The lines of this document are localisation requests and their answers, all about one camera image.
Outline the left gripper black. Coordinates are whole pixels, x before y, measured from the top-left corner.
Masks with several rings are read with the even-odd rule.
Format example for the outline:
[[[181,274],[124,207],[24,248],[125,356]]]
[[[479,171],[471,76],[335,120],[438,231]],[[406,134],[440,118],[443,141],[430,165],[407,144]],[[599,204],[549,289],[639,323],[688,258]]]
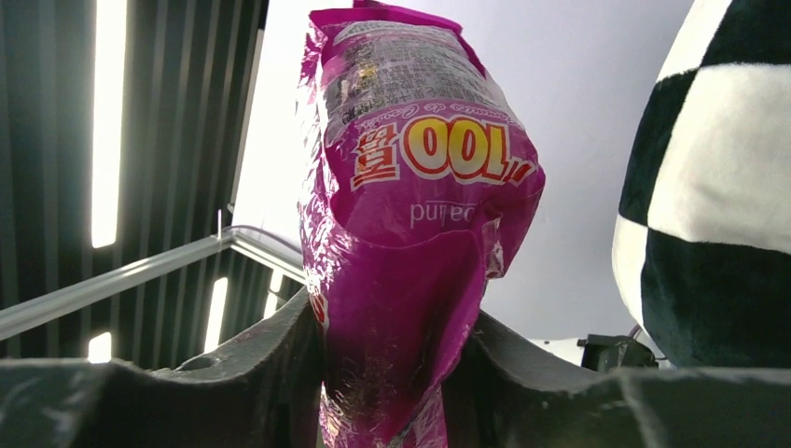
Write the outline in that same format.
[[[629,336],[591,334],[577,341],[583,349],[581,366],[591,371],[608,372],[621,367],[653,368],[659,366],[653,352]]]

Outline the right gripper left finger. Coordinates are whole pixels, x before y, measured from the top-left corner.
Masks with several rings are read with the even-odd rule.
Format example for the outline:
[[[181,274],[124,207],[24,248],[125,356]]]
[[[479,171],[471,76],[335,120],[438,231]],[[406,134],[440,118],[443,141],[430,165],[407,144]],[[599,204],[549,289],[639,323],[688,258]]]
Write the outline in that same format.
[[[1,364],[5,447],[313,447],[322,355],[309,296],[174,370]]]

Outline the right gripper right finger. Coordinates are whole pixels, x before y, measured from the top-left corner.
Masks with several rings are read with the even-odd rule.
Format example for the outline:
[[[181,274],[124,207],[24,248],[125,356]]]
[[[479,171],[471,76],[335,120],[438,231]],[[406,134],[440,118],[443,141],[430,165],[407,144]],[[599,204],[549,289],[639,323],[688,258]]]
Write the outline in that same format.
[[[787,370],[590,371],[481,314],[442,386],[452,447],[786,447]]]

